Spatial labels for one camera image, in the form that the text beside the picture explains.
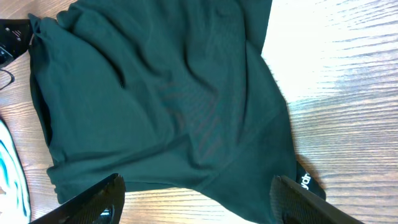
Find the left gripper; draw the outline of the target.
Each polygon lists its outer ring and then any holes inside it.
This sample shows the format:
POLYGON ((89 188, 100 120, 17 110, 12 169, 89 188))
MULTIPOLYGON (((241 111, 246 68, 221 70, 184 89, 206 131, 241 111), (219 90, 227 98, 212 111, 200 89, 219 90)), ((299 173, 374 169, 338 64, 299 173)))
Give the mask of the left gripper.
POLYGON ((1 19, 1 68, 27 51, 32 36, 30 20, 1 19))

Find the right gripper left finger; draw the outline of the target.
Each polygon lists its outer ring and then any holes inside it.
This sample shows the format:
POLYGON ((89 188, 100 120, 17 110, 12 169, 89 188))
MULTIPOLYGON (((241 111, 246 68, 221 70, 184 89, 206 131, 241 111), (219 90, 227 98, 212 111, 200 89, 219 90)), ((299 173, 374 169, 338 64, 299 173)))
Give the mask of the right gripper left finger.
POLYGON ((111 174, 32 224, 119 224, 125 192, 123 177, 111 174))

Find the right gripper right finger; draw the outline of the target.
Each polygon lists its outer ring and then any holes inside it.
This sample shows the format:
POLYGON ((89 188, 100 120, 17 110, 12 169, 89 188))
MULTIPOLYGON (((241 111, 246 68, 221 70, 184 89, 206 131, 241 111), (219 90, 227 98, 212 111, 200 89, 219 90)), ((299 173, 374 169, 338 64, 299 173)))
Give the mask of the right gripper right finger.
POLYGON ((275 176, 271 208, 279 224, 363 224, 286 176, 275 176))

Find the black t-shirt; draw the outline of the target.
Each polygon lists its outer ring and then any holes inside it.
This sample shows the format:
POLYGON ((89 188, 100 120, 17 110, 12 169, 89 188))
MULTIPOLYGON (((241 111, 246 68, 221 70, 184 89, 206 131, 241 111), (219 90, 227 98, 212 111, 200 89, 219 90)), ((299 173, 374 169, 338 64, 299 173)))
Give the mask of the black t-shirt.
POLYGON ((129 192, 195 190, 273 223, 297 162, 287 104, 261 56, 271 2, 79 0, 30 16, 30 89, 60 203, 113 173, 129 192))

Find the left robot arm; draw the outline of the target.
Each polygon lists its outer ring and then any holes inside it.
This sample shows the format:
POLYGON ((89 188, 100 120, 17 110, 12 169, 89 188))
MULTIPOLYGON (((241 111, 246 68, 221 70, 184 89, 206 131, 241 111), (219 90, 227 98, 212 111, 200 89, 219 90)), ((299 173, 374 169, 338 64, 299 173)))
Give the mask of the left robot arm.
MULTIPOLYGON (((27 50, 32 36, 27 19, 1 19, 1 73, 7 82, 1 89, 15 81, 15 76, 4 69, 27 50)), ((31 209, 27 181, 12 135, 1 120, 1 223, 30 223, 31 209)))

